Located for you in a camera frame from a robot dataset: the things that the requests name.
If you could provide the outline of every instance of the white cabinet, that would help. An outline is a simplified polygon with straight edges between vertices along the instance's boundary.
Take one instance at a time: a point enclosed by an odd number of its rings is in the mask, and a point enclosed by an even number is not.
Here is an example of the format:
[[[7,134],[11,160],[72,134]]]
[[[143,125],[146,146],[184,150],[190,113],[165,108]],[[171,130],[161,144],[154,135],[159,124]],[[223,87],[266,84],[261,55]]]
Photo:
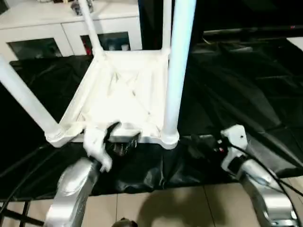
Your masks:
[[[142,49],[138,0],[94,0],[93,6],[104,49]],[[84,18],[70,3],[27,0],[0,15],[0,54],[7,61],[84,55],[89,45]]]
[[[0,53],[7,61],[73,55],[61,24],[1,29]]]

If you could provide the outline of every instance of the cabinet door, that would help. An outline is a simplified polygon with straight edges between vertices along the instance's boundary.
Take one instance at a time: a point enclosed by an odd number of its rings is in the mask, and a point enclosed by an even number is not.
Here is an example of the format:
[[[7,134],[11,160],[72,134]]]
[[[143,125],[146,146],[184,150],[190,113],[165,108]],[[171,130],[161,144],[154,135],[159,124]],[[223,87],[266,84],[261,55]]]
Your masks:
[[[2,29],[0,53],[7,61],[73,55],[61,24]]]
[[[105,50],[141,50],[139,17],[94,20],[96,32]],[[62,24],[75,55],[87,54],[91,47],[85,22]]]

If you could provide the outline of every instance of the white plastic stool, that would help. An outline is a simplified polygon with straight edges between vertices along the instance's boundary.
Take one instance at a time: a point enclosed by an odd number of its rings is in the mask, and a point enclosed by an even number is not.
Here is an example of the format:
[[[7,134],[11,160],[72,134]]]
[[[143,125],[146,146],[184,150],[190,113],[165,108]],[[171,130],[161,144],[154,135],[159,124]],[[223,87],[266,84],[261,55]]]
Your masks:
[[[17,73],[0,58],[0,81],[45,132],[61,147],[82,142],[85,129],[105,130],[120,121],[111,141],[124,142],[141,132],[141,143],[176,147],[178,115],[196,0],[176,0],[172,40],[171,0],[164,0],[163,46],[156,51],[104,51],[89,14],[80,0],[94,58],[58,124]]]

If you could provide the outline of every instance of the tile floor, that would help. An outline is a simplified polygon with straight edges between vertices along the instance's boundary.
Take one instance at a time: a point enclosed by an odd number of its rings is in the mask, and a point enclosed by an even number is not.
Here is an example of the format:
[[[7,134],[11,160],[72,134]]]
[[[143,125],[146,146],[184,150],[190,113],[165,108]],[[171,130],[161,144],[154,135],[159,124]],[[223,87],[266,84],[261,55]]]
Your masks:
[[[302,191],[303,177],[285,180]],[[290,196],[303,220],[303,198]],[[44,220],[51,203],[33,201],[28,215]],[[22,212],[23,203],[12,202],[9,208]],[[90,197],[82,226],[111,227],[123,217],[139,227],[259,227],[250,199],[237,183]],[[3,227],[18,226],[18,221],[4,219]]]

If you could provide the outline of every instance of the glass cabinet door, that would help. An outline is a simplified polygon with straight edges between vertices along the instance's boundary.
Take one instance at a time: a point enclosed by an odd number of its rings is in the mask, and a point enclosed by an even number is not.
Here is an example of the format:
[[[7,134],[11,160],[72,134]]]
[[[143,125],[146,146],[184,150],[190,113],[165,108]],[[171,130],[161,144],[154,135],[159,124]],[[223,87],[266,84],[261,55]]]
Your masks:
[[[0,29],[0,54],[8,61],[71,56],[61,24]]]
[[[54,38],[7,43],[19,60],[62,57]]]
[[[106,51],[128,51],[130,50],[127,32],[98,34],[99,41]],[[86,54],[91,54],[91,42],[88,35],[81,35]]]

